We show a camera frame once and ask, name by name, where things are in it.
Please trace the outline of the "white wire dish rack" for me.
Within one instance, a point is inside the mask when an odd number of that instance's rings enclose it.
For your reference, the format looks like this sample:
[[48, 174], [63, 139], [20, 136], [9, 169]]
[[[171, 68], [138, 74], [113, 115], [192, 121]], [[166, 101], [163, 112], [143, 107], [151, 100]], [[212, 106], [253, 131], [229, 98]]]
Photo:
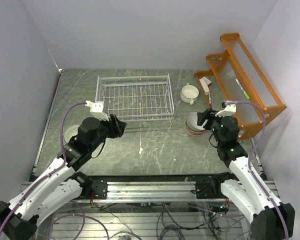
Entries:
[[175, 114], [169, 74], [98, 76], [95, 100], [124, 122], [172, 121]]

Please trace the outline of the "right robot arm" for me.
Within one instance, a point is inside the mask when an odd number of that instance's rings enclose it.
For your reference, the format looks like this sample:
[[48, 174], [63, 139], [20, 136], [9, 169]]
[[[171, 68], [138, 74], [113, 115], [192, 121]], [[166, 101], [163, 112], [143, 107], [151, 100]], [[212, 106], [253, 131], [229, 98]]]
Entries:
[[249, 221], [256, 240], [288, 240], [293, 236], [295, 209], [270, 190], [251, 164], [238, 141], [240, 129], [233, 116], [235, 111], [233, 104], [221, 111], [208, 108], [197, 113], [197, 125], [211, 131], [219, 158], [236, 176], [212, 183], [210, 192], [216, 198], [226, 196], [236, 205]]

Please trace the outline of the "beige patterned bowl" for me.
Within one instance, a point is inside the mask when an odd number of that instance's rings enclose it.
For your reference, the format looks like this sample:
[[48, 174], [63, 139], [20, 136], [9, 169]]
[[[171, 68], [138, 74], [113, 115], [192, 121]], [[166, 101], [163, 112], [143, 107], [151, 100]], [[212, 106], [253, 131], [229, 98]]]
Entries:
[[202, 131], [193, 131], [187, 125], [185, 126], [185, 129], [192, 136], [202, 136], [205, 133], [205, 130], [202, 130]]

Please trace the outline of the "green patterned bowl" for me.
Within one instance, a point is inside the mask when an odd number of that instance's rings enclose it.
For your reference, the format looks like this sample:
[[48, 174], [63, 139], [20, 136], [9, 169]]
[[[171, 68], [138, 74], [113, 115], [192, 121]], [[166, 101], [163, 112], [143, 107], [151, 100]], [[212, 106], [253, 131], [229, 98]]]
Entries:
[[68, 143], [70, 139], [78, 134], [79, 124], [74, 124], [68, 127], [63, 133], [63, 140]]

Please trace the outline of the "grey blue bowl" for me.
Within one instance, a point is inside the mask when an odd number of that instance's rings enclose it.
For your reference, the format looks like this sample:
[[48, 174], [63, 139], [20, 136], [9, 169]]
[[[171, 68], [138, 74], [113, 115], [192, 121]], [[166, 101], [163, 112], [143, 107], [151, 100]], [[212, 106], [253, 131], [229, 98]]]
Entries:
[[193, 132], [203, 132], [205, 130], [201, 125], [198, 125], [197, 111], [191, 111], [188, 113], [185, 124]]

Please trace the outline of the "white handled bowl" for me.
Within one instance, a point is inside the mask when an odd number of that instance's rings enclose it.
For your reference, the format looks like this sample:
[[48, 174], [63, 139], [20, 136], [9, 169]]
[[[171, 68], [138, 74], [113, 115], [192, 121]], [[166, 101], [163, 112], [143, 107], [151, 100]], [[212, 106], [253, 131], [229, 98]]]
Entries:
[[180, 90], [180, 98], [183, 102], [193, 105], [199, 97], [199, 90], [191, 84], [186, 84]]

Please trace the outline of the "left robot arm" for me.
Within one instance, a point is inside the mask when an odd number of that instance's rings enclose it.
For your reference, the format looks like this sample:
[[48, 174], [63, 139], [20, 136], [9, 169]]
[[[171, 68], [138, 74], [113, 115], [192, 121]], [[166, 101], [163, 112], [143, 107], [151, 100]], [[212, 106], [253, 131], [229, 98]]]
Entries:
[[0, 201], [0, 233], [11, 240], [29, 240], [53, 212], [67, 202], [86, 199], [92, 180], [79, 169], [104, 145], [107, 138], [120, 138], [127, 123], [114, 114], [107, 120], [85, 118], [60, 155], [18, 196]]

